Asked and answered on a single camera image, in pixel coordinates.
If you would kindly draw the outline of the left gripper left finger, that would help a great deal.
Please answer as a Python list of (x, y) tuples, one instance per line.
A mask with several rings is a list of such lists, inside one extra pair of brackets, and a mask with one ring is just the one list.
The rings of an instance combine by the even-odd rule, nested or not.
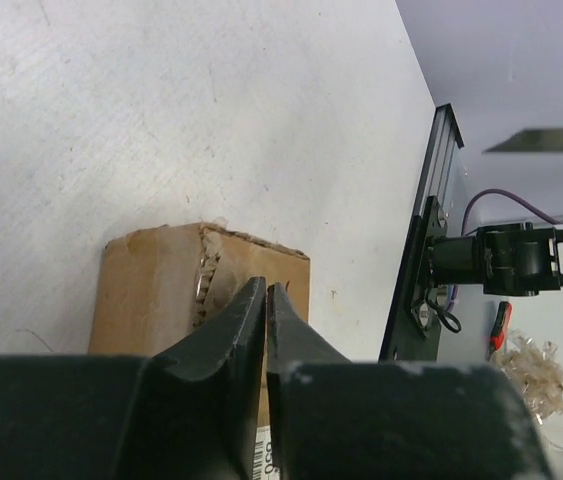
[(248, 479), (266, 284), (152, 356), (0, 355), (0, 479)]

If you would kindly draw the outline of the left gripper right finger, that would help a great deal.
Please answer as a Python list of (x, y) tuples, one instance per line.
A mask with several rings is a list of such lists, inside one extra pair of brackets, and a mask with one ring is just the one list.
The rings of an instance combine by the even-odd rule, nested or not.
[(526, 405), (487, 364), (352, 362), (267, 292), (272, 460), (284, 479), (550, 479)]

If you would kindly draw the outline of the brown cardboard express box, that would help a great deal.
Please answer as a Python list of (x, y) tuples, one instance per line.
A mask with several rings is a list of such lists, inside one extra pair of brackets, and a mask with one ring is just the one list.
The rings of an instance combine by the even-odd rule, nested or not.
[(103, 252), (89, 353), (155, 356), (217, 317), (255, 277), (266, 284), (257, 436), (270, 421), (264, 373), (269, 287), (282, 285), (307, 323), (310, 261), (299, 251), (203, 223), (112, 240)]

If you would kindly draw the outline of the yellow utility knife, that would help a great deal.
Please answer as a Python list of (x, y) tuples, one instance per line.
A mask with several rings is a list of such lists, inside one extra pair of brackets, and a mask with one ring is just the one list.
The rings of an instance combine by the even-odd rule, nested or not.
[(563, 127), (522, 129), (484, 153), (563, 153)]

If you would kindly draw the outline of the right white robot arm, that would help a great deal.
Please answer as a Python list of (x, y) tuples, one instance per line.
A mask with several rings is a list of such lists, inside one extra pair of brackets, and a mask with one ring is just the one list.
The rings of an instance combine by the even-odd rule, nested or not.
[(438, 237), (427, 253), (435, 285), (480, 285), (487, 295), (535, 296), (563, 288), (563, 224), (480, 227), (472, 236)]

